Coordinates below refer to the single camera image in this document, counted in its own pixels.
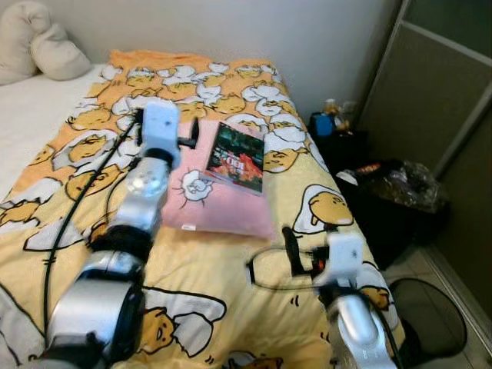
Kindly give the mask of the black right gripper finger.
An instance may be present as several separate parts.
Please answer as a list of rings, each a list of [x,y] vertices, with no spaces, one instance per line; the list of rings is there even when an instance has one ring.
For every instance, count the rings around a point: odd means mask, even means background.
[[[294,234],[291,226],[282,228],[282,236],[284,236],[284,249],[288,256],[289,264],[291,265],[292,275],[303,275],[304,267],[300,260],[300,248],[298,244],[298,236]]]

